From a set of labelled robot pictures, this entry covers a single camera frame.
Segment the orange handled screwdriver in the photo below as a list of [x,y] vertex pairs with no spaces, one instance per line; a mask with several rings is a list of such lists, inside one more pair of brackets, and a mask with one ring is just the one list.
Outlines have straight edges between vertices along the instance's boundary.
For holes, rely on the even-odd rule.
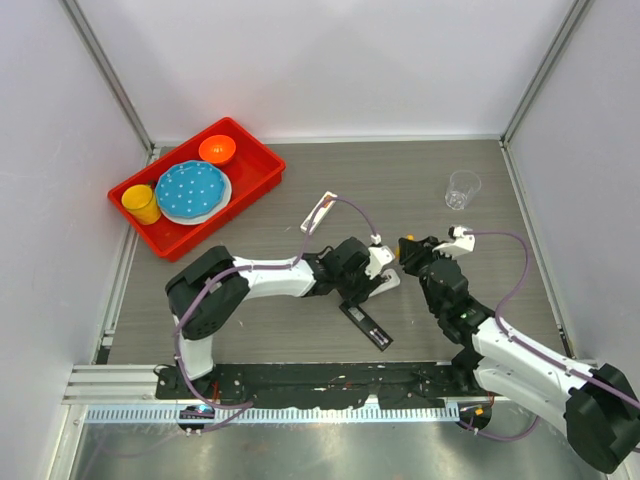
[[408,234],[406,236],[400,237],[397,242],[397,247],[395,249],[396,259],[403,263],[405,262],[414,252],[415,247],[415,238],[412,234]]

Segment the white remote control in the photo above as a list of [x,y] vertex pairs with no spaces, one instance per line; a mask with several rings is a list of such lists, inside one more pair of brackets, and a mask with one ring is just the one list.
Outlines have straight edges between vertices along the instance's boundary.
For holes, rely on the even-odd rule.
[[401,279],[394,269],[384,270],[380,274],[380,279],[382,282],[370,293],[370,297],[392,290],[398,287],[401,283]]

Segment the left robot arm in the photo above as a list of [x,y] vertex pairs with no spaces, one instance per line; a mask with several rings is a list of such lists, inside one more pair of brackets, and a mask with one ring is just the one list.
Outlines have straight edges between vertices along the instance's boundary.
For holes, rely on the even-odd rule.
[[387,246],[367,246],[355,237],[282,260],[250,260],[226,247],[208,250],[165,286],[178,329],[177,363],[184,377],[198,380],[214,369],[213,335],[242,302],[290,296],[324,296],[333,291],[350,309],[400,284]]

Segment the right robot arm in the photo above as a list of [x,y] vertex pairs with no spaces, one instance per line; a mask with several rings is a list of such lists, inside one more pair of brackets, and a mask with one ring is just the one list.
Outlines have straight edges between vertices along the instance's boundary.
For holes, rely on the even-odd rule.
[[554,426],[594,469],[614,473],[639,447],[639,399],[624,373],[555,352],[510,326],[499,308],[477,301],[457,262],[473,251],[474,234],[465,227],[449,233],[449,241],[402,238],[398,250],[439,328],[463,348],[453,366],[464,380]]

